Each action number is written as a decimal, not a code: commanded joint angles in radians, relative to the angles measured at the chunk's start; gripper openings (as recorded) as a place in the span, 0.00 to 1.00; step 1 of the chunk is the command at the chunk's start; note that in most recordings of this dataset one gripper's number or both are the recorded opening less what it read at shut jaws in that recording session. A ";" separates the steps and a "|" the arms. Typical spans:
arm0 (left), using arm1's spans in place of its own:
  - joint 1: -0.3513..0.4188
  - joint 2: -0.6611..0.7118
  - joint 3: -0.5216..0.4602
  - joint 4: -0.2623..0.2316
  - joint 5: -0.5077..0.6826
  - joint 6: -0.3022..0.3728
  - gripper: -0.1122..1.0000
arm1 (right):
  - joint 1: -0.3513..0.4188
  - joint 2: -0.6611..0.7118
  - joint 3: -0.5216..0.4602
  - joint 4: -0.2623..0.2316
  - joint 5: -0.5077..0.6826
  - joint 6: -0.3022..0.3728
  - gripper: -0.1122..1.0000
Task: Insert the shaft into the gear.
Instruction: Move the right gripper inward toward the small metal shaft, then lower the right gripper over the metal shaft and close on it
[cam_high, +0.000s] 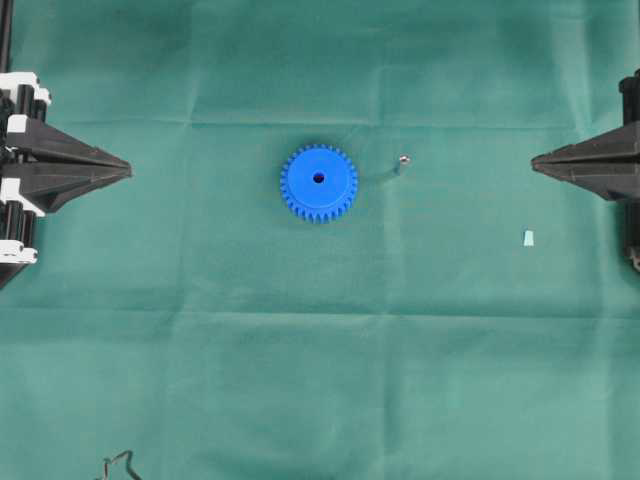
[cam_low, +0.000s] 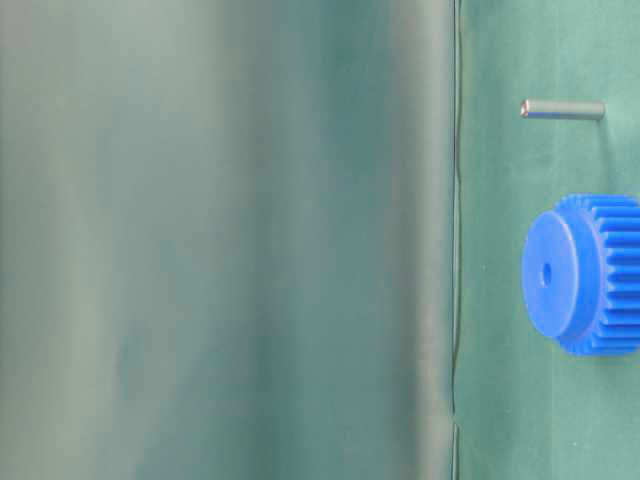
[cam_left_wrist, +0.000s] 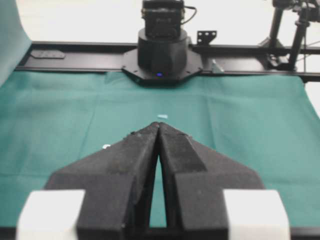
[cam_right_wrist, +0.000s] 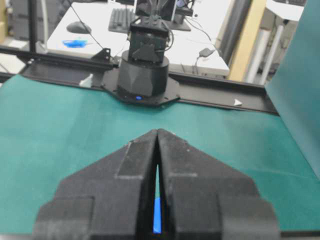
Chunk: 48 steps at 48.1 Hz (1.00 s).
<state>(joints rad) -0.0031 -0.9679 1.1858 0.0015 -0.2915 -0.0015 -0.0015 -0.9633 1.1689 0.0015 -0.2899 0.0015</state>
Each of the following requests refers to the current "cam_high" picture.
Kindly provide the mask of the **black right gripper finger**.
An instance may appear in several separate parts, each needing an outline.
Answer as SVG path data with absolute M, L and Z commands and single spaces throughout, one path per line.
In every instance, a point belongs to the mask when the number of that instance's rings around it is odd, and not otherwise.
M 590 191 L 607 201 L 639 199 L 639 164 L 627 162 L 532 162 L 537 173 Z
M 560 164 L 639 161 L 639 122 L 630 122 L 588 140 L 563 146 L 531 160 L 534 169 Z

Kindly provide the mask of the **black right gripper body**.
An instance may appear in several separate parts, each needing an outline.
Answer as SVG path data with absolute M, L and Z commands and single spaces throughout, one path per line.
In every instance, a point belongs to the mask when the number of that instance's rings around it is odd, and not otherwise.
M 625 77 L 619 83 L 622 94 L 623 124 L 639 120 L 639 71 Z M 639 199 L 625 203 L 624 207 L 624 253 L 636 272 L 639 272 Z

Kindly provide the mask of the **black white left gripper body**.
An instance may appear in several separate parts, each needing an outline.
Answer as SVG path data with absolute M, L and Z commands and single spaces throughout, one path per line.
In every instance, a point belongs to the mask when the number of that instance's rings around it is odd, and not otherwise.
M 25 157 L 8 145 L 8 134 L 26 131 L 26 120 L 45 120 L 51 103 L 33 72 L 1 75 L 1 167 L 23 163 Z M 21 180 L 1 173 L 1 285 L 6 286 L 38 260 L 35 248 L 37 220 L 44 212 L 21 193 Z

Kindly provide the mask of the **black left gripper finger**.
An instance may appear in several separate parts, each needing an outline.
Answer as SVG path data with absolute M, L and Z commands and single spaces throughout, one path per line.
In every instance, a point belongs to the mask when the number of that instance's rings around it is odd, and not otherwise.
M 7 146 L 55 161 L 131 169 L 128 162 L 30 117 L 8 119 Z
M 55 213 L 71 200 L 131 176 L 132 169 L 97 165 L 14 165 L 19 193 L 44 213 Z

